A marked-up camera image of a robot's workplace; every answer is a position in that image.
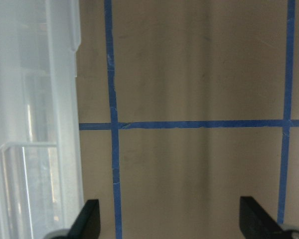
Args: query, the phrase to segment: clear plastic bin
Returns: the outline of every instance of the clear plastic bin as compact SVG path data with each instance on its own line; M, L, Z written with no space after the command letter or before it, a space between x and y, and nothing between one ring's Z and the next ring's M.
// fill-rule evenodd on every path
M42 239L83 206L78 0L0 0L0 239Z

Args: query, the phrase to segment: metal screw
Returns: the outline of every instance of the metal screw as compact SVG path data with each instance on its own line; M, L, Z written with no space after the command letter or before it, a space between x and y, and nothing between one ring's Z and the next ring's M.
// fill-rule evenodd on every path
M292 237L293 239L299 239L299 233L298 233L298 232L293 232L293 233L291 234L291 237Z

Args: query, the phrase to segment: plastic container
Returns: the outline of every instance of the plastic container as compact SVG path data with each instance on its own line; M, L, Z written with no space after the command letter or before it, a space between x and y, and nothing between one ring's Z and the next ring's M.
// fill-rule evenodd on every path
M83 206L77 0L0 0L0 239L42 239Z

